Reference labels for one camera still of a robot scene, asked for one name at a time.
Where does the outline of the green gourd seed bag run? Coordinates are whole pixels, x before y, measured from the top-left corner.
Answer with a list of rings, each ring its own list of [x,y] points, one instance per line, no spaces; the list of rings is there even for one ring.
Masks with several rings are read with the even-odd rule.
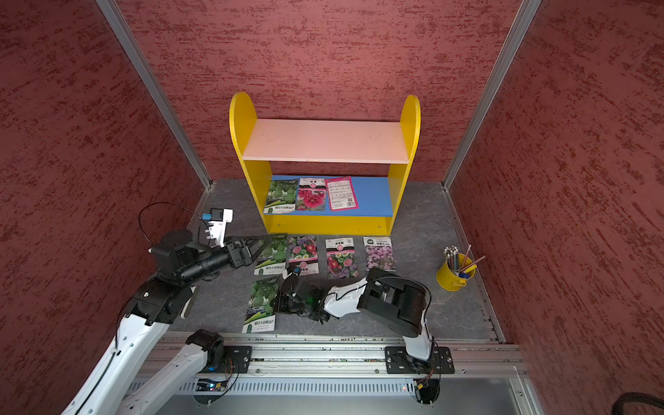
[[[262,248],[254,267],[254,276],[281,275],[286,269],[288,236],[274,233],[269,239],[261,240]]]

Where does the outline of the aster seed bag top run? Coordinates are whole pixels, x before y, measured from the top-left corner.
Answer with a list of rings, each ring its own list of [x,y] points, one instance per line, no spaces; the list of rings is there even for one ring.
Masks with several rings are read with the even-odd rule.
[[[287,239],[289,266],[297,266],[303,276],[320,272],[316,235],[289,236]]]

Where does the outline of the pink flower seed bag top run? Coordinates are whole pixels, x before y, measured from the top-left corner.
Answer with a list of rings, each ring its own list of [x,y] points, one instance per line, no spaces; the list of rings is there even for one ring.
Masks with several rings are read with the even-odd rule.
[[[325,240],[328,276],[333,279],[356,278],[359,276],[356,262],[356,249],[352,238]]]

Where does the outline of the purple flower seed bag top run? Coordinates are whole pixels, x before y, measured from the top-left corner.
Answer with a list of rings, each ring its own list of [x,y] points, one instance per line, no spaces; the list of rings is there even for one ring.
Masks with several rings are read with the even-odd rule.
[[[396,272],[396,260],[390,237],[364,237],[363,244],[367,255],[367,271],[379,268],[389,273]]]

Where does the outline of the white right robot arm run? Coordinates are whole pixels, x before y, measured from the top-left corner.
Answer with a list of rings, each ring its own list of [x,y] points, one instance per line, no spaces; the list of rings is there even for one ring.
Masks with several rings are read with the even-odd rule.
[[[324,324],[362,314],[400,335],[405,343],[406,368],[433,375],[440,364],[437,345],[427,327],[432,294],[422,283],[374,267],[365,278],[341,285],[316,286],[289,268],[270,306],[278,314],[297,315]]]

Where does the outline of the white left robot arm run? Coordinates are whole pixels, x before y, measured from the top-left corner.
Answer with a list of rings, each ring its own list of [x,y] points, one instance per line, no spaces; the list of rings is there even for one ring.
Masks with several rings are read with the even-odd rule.
[[[188,230],[166,234],[150,249],[156,273],[123,307],[114,339],[64,412],[154,414],[196,375],[237,380],[247,371],[252,349],[227,347],[220,334],[197,330],[171,362],[137,392],[127,392],[169,326],[192,306],[197,283],[226,268],[253,265],[270,242],[269,235],[231,237],[222,247],[209,247]]]

